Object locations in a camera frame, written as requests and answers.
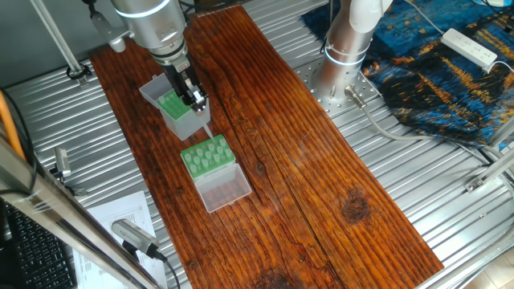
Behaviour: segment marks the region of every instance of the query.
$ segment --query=paper document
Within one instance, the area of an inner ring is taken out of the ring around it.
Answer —
[[[152,236],[152,218],[144,192],[133,193],[127,197],[111,201],[88,210],[95,219],[121,244],[123,239],[112,232],[111,224],[119,219],[126,218]],[[160,260],[152,259],[147,255],[137,252],[140,264],[161,284],[167,288],[164,264]],[[112,277],[109,273],[89,261],[76,250],[73,250],[75,260],[75,273],[77,277],[78,289],[124,289],[127,288],[123,283]]]

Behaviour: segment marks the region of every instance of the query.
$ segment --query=power strip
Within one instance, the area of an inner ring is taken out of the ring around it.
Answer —
[[[453,28],[450,28],[442,36],[441,43],[486,70],[486,67],[489,67],[489,70],[491,69],[491,64],[498,56]]]

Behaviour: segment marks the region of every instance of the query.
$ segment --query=metal slotted table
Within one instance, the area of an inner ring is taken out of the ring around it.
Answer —
[[[255,0],[243,5],[292,69],[320,58],[321,43],[300,15],[326,0]],[[8,89],[27,120],[39,160],[54,164],[53,148],[66,148],[72,169],[67,185],[85,188],[86,208],[145,191],[156,236],[182,288],[190,288],[173,243],[153,204],[131,150],[93,71],[81,88],[59,70]],[[378,123],[407,134],[379,95],[366,99]],[[484,170],[460,147],[440,140],[396,141],[383,137],[355,105],[328,113],[348,143],[448,267],[474,249],[492,244],[512,226],[514,203],[499,179],[473,193],[464,185]],[[170,288],[175,287],[166,269]]]

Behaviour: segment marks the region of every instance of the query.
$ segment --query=blue patterned cloth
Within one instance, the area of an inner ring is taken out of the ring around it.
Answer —
[[[339,1],[334,1],[335,11]],[[441,30],[454,28],[509,65],[514,37],[504,31],[510,8],[494,14],[470,0],[416,0]],[[328,31],[329,8],[302,16],[319,38]],[[497,65],[489,75],[441,44],[441,35],[411,5],[395,0],[379,22],[364,73],[404,125],[425,135],[481,147],[514,115],[514,74]],[[514,140],[510,136],[500,148]]]

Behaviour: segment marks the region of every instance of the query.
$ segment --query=wooden plank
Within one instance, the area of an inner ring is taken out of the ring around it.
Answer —
[[[194,288],[409,288],[443,268],[241,6],[186,28],[193,65],[253,193],[208,214],[181,142],[138,88],[162,72],[132,42],[91,55]]]

